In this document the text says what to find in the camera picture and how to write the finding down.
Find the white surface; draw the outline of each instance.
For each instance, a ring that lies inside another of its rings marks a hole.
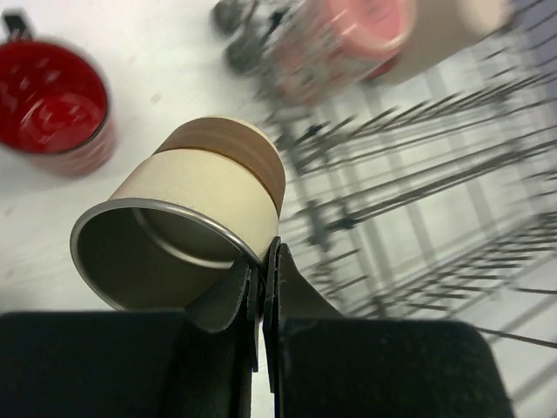
[[[107,199],[127,175],[184,121],[212,114],[247,118],[253,123],[265,118],[264,110],[252,101],[252,82],[235,79],[223,65],[221,57],[226,41],[218,38],[209,25],[208,16],[214,3],[215,0],[160,0],[155,3],[148,0],[95,0],[87,3],[84,0],[14,0],[14,3],[0,0],[0,8],[23,6],[32,19],[36,33],[71,41],[86,49],[98,61],[111,85],[113,113],[120,139],[116,155],[106,166],[90,177],[78,180],[52,178],[8,153],[0,152],[0,310],[107,309],[79,278],[70,260],[68,241],[77,217]],[[451,75],[446,79],[449,92],[460,90],[463,84],[468,90],[479,87],[476,84],[478,77],[474,75],[476,70],[461,59],[462,54],[452,64],[444,64],[448,65],[446,73]],[[384,106],[400,105],[401,109],[407,109],[429,98],[431,92],[418,80],[394,89],[380,89],[379,95],[372,98],[372,104],[382,100]],[[369,119],[377,114],[377,109],[369,106],[367,100],[362,93],[350,96],[337,116],[345,118],[358,111],[359,122]],[[316,118],[328,119],[330,115],[330,108],[324,105],[319,108]],[[523,129],[532,129],[527,126],[523,113],[513,118],[518,124],[517,135],[522,121],[525,122]],[[488,141],[497,140],[497,129],[473,128],[466,132],[464,139],[455,136],[447,138],[447,141],[465,141],[470,149],[477,150],[493,143]],[[416,136],[418,133],[408,131],[404,139]],[[395,142],[400,138],[389,140]],[[406,172],[415,172],[432,164],[432,160],[427,160],[432,155],[435,164],[447,161],[451,158],[447,144],[434,142],[418,149],[405,150],[401,157]],[[351,153],[363,155],[377,147],[375,143],[358,141],[351,145]],[[381,184],[403,175],[402,171],[393,172],[384,157],[363,158],[355,169],[365,186]],[[339,192],[354,192],[358,186],[347,181],[349,178],[344,177],[345,172],[338,172],[339,185],[333,184],[323,174],[308,176],[306,184],[312,195],[327,201],[334,199]],[[528,215],[524,212],[527,205],[523,201],[520,203],[524,196],[515,185],[517,178],[512,177],[516,174],[509,170],[509,175],[510,178],[502,179],[500,173],[495,173],[484,176],[478,182],[494,200],[493,207],[498,218],[503,214],[518,213],[513,220],[523,219]],[[355,201],[352,209],[369,206],[377,199],[394,193],[400,193],[398,186],[384,190],[380,196]],[[319,259],[303,242],[305,222],[295,216],[301,209],[298,199],[291,182],[285,196],[282,234],[292,245],[302,273],[309,273],[312,264]],[[428,215],[427,227],[436,246],[454,243],[466,229],[473,229],[478,234],[480,225],[471,216],[473,209],[464,186],[424,199],[419,207]],[[427,267],[421,258],[415,230],[406,210],[401,208],[381,215],[378,222],[387,256],[396,261],[393,262],[395,279],[398,273],[414,274]],[[355,235],[335,235],[338,245],[334,252],[348,251],[361,240],[365,232],[362,228],[365,230],[368,226],[359,227]],[[460,242],[457,246],[476,242]],[[348,280],[362,273],[381,273],[381,266],[374,264],[364,272],[354,272],[351,268],[358,265],[355,259],[356,256],[344,260],[346,265],[333,271],[331,279],[340,277]],[[537,271],[527,284],[530,287],[537,287],[537,284],[539,287],[555,288],[554,278],[550,275],[551,265],[548,266],[549,270]],[[362,296],[367,297],[372,289],[366,285],[372,284],[372,280],[362,281],[343,291],[342,296],[349,305],[355,305]],[[519,298],[505,291],[498,298],[486,300],[486,304],[477,310],[465,311],[463,317],[484,327],[502,327],[516,317],[518,311],[527,310],[540,299],[539,295]],[[537,327],[528,328],[526,334],[554,340],[552,333],[556,315],[555,309],[548,311]],[[254,375],[253,383],[252,409],[255,417],[271,417],[273,411],[263,347],[261,342],[262,367],[260,373]],[[509,394],[520,391],[525,382],[554,361],[555,356],[554,352],[546,352],[543,348],[531,349],[522,343],[506,340],[498,342],[494,352]],[[554,383],[531,400],[522,402],[520,416],[550,416],[557,396],[557,382]]]

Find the red mug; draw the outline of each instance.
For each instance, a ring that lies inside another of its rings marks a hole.
[[[93,172],[116,148],[98,71],[58,43],[32,39],[20,12],[4,12],[0,144],[56,174]]]

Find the cup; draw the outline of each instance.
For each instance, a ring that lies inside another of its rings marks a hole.
[[[263,266],[284,194],[284,167],[262,131],[195,119],[77,220],[71,256],[115,308],[185,307],[240,255]]]
[[[50,172],[93,172],[113,154],[107,87],[82,53],[32,38],[19,11],[4,11],[0,144]]]
[[[405,47],[415,0],[305,0],[272,49],[279,89],[315,105]]]

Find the dish rack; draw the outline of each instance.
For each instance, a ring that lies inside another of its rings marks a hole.
[[[268,54],[299,2],[222,3],[243,7],[225,59],[266,106],[300,272],[346,315],[473,323],[518,416],[557,417],[557,3],[516,1],[430,71],[312,108],[275,93]]]

